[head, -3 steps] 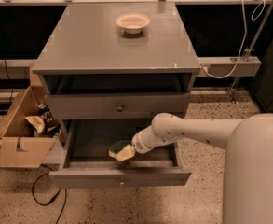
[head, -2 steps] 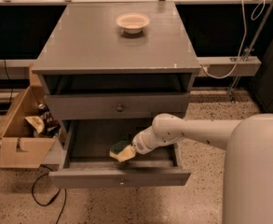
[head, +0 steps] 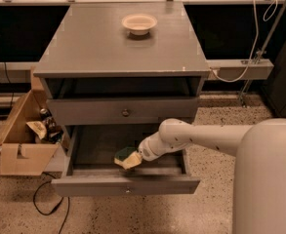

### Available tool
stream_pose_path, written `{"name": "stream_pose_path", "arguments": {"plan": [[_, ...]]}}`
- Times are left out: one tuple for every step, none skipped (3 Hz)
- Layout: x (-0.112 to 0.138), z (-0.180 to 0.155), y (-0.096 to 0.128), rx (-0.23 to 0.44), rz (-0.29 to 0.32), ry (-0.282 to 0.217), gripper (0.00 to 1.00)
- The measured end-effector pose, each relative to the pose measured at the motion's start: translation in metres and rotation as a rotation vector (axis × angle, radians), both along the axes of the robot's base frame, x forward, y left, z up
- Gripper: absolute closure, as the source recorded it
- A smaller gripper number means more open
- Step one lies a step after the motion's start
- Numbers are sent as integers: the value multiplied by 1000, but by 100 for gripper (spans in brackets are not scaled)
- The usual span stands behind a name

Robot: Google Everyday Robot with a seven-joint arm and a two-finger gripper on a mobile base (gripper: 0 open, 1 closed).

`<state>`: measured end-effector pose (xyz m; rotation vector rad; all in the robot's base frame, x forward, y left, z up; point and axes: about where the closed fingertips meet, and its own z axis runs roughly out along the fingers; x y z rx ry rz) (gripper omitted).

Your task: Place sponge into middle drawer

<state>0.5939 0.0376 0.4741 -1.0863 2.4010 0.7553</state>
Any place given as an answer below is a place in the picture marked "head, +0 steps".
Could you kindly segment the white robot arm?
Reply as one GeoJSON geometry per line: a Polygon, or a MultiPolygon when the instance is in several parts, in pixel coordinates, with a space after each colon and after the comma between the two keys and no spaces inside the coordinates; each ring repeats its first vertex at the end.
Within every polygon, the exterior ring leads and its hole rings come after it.
{"type": "Polygon", "coordinates": [[[167,119],[114,163],[128,170],[193,144],[235,158],[232,234],[286,234],[286,119],[219,126],[167,119]]]}

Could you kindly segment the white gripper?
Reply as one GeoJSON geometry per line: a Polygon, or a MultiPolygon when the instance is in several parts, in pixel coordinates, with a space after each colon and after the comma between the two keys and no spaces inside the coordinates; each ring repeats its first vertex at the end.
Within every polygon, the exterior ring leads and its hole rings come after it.
{"type": "Polygon", "coordinates": [[[164,141],[159,133],[145,138],[138,147],[138,152],[133,152],[123,163],[115,163],[125,170],[138,166],[142,160],[153,161],[167,153],[173,153],[182,149],[180,144],[172,144],[164,141]]]}

